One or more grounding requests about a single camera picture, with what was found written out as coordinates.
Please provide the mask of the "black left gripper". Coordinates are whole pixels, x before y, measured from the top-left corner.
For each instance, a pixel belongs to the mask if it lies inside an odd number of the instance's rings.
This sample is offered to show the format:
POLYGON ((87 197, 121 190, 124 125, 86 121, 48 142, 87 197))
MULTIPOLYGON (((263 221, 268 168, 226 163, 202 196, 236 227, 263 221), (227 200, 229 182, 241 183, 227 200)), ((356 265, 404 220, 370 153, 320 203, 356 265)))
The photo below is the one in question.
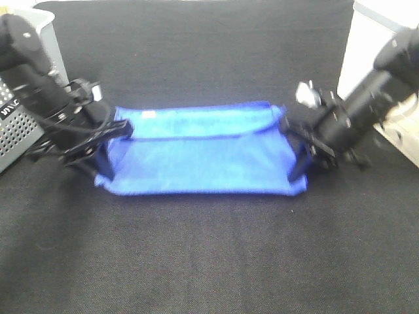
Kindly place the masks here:
POLYGON ((112 122, 113 110, 94 95, 97 82, 76 78, 67 87, 70 102, 63 109, 48 117, 33 114, 45 134, 31 147, 31 159, 57 157, 67 167, 96 170, 113 180, 107 141, 130 138, 134 129, 129 120, 112 122))

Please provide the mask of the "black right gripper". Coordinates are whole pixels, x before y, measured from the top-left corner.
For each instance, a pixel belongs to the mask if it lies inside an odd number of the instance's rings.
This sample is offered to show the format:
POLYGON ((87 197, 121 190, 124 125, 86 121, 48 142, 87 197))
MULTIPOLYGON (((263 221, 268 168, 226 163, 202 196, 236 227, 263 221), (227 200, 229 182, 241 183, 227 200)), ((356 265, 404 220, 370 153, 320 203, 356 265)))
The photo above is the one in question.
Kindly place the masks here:
POLYGON ((355 146, 372 128, 372 92, 364 85, 356 87, 346 99, 332 97, 329 102, 314 88, 313 82, 297 84, 295 99, 310 109, 322 109, 314 122, 297 122, 283 115, 280 132, 301 141, 288 181, 299 180, 310 166, 336 167, 340 161, 360 169, 369 167, 368 157, 355 146))

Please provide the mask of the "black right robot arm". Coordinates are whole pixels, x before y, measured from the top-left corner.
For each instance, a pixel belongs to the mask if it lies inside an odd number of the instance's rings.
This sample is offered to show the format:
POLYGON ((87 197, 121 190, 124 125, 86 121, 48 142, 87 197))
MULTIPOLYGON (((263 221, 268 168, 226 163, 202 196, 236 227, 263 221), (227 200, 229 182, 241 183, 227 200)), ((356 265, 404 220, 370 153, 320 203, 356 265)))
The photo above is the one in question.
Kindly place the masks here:
POLYGON ((418 29, 396 33, 374 59, 373 68, 346 99, 331 96, 326 101, 312 81, 297 85, 295 98, 311 109, 324 112, 313 123, 284 118, 280 130, 301 142, 288 180, 300 179, 313 165, 336 167, 339 161, 369 167, 368 157, 355 146, 375 124, 383 124, 388 113, 411 95, 418 94, 418 29))

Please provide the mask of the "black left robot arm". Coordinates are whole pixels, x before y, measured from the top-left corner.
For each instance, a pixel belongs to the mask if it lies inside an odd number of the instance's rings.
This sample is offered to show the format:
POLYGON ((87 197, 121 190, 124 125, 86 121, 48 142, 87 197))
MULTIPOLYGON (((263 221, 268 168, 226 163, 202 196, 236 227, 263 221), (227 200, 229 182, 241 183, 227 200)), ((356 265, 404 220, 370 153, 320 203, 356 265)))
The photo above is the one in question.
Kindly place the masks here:
POLYGON ((55 156, 67 167, 114 179, 109 142, 130 137, 132 125, 115 120, 114 108, 94 95, 95 84, 62 82, 35 28, 16 14, 1 17, 1 76, 44 132, 27 156, 55 156))

